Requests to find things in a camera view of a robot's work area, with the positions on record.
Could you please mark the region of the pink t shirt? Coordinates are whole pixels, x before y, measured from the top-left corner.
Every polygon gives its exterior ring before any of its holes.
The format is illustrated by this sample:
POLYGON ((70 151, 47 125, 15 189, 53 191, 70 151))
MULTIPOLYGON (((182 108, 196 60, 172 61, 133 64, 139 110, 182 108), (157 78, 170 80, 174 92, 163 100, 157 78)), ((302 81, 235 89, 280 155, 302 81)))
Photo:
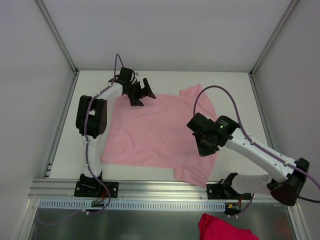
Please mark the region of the pink t shirt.
POLYGON ((217 114, 200 84, 182 89, 179 95, 146 97, 143 106, 131 106, 126 96, 115 101, 104 164, 173 169, 174 178, 205 188, 217 155, 201 157, 187 123, 193 108, 212 120, 217 114))

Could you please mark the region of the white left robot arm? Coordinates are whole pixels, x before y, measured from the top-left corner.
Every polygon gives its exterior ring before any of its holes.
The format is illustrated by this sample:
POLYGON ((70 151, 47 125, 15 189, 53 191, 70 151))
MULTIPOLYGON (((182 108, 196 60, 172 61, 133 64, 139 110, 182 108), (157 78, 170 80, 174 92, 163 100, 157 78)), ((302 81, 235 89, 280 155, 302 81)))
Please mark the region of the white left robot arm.
POLYGON ((138 80, 132 69, 122 67, 96 95, 82 95, 79 99, 75 126, 84 144, 84 168, 76 183, 75 197, 112 197, 103 181, 101 156, 107 141, 108 118, 117 98, 126 95, 133 107, 142 107, 142 99, 155 99, 146 78, 138 80))

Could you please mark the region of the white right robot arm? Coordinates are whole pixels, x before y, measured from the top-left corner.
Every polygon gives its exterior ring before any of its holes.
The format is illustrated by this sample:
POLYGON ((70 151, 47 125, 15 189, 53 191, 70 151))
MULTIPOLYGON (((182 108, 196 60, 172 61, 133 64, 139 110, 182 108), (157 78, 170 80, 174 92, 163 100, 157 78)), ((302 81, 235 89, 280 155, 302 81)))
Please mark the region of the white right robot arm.
POLYGON ((188 122, 201 157, 215 154, 226 147, 244 156, 266 173, 243 175, 230 173, 222 184, 221 192, 228 198, 242 194, 271 195, 279 203, 294 206, 307 180, 310 163, 293 159, 246 136, 240 125, 227 116, 216 121, 196 113, 188 122))

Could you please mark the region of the red t shirt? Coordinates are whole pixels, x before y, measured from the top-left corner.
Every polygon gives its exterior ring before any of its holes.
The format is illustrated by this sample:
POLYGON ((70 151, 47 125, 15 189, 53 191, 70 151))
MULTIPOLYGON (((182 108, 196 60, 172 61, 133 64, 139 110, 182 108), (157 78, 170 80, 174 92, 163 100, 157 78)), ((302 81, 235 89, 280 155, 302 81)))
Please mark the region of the red t shirt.
POLYGON ((200 240, 258 240, 249 229, 240 229, 215 216, 204 213, 199 222, 200 240))

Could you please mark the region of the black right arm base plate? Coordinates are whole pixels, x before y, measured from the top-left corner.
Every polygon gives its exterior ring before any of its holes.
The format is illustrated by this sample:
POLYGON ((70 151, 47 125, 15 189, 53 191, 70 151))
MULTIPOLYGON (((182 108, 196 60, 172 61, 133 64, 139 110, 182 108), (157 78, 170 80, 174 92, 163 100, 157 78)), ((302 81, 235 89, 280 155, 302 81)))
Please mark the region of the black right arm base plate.
POLYGON ((230 186, 224 186, 222 183, 210 183, 206 185, 206 193, 208 200, 250 200, 251 193, 237 193, 230 186))

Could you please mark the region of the aluminium front rail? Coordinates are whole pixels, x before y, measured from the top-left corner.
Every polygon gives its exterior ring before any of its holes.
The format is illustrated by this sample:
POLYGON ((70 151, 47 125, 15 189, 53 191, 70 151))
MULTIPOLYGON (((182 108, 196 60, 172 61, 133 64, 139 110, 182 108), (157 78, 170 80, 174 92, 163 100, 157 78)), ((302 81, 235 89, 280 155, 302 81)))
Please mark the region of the aluminium front rail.
MULTIPOLYGON (((76 179, 35 179, 28 197, 34 199, 73 199, 76 179)), ((180 181, 118 180, 118 200, 207 201, 207 191, 180 181)))

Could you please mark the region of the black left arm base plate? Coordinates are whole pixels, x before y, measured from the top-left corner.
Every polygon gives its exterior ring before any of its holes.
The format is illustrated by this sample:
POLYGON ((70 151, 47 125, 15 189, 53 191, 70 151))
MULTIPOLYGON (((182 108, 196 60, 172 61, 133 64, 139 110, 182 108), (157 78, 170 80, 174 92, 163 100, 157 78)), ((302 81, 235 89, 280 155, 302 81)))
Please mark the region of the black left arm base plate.
MULTIPOLYGON (((104 181, 103 183, 108 188, 110 197, 117 198, 119 183, 115 181, 104 181)), ((103 194, 105 194, 105 197, 109 197, 108 192, 100 183, 97 183, 96 186, 87 186, 78 181, 74 189, 74 196, 80 198, 98 198, 103 194)))

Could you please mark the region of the left aluminium frame post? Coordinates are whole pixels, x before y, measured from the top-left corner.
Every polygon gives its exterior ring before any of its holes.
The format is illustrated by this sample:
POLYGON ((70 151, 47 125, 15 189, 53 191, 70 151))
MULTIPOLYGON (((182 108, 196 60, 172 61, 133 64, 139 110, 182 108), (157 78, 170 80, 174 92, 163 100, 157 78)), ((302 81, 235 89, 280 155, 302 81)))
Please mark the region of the left aluminium frame post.
POLYGON ((62 37, 61 37, 61 34, 59 33, 59 30, 57 29, 55 23, 54 23, 54 20, 53 18, 51 17, 51 14, 45 4, 45 2, 43 0, 35 0, 34 1, 35 4, 37 5, 40 13, 42 14, 46 24, 48 25, 49 29, 50 29, 50 32, 51 34, 53 35, 56 43, 58 44, 58 47, 59 49, 61 50, 68 66, 70 67, 72 73, 74 75, 77 75, 78 74, 78 68, 76 67, 75 65, 75 62, 73 61, 62 37))

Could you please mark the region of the aluminium frame post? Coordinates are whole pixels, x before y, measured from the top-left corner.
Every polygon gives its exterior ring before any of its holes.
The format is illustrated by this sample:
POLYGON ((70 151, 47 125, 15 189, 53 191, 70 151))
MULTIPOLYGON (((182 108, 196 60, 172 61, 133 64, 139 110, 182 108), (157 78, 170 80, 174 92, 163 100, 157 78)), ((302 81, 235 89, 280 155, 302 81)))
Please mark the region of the aluminium frame post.
POLYGON ((269 53, 269 51, 273 47, 273 45, 274 45, 275 41, 277 40, 279 34, 281 33, 282 29, 284 28, 287 21, 289 20, 289 18, 293 14, 295 8, 297 7, 297 5, 300 2, 301 2, 300 0, 291 0, 289 2, 288 6, 286 7, 285 11, 283 12, 281 18, 277 22, 274 30, 272 31, 270 37, 268 38, 266 44, 264 45, 261 53, 259 54, 257 60, 255 61, 252 69, 249 71, 249 75, 251 77, 253 77, 255 75, 255 73, 258 71, 259 67, 261 66, 261 64, 263 63, 267 54, 269 53))
POLYGON ((51 14, 45 4, 45 2, 43 0, 35 0, 34 1, 35 4, 37 5, 40 13, 42 14, 46 24, 48 25, 49 29, 50 29, 50 32, 51 34, 53 35, 56 43, 58 44, 58 47, 59 49, 61 50, 68 66, 70 67, 72 73, 74 75, 77 75, 78 74, 78 68, 76 67, 75 65, 75 62, 73 61, 62 37, 61 37, 61 34, 59 33, 59 30, 57 29, 55 23, 54 23, 54 20, 53 18, 51 17, 51 14))

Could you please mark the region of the right aluminium frame post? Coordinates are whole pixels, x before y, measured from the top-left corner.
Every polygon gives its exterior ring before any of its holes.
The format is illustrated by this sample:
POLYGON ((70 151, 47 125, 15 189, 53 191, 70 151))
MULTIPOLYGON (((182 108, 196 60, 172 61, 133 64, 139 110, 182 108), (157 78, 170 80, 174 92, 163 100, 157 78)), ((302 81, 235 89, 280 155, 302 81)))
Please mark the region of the right aluminium frame post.
POLYGON ((300 0, 291 0, 289 2, 288 6, 286 7, 285 11, 283 12, 281 18, 277 22, 274 30, 272 31, 270 37, 268 38, 266 44, 264 45, 261 53, 259 54, 257 60, 255 61, 252 69, 249 71, 249 75, 251 77, 253 77, 255 75, 255 73, 258 71, 259 67, 261 66, 261 64, 263 63, 267 54, 269 53, 269 51, 273 47, 273 45, 274 45, 275 41, 277 40, 279 34, 281 33, 282 29, 284 28, 287 21, 289 20, 289 18, 293 14, 295 8, 297 7, 297 5, 300 2, 301 2, 300 0))

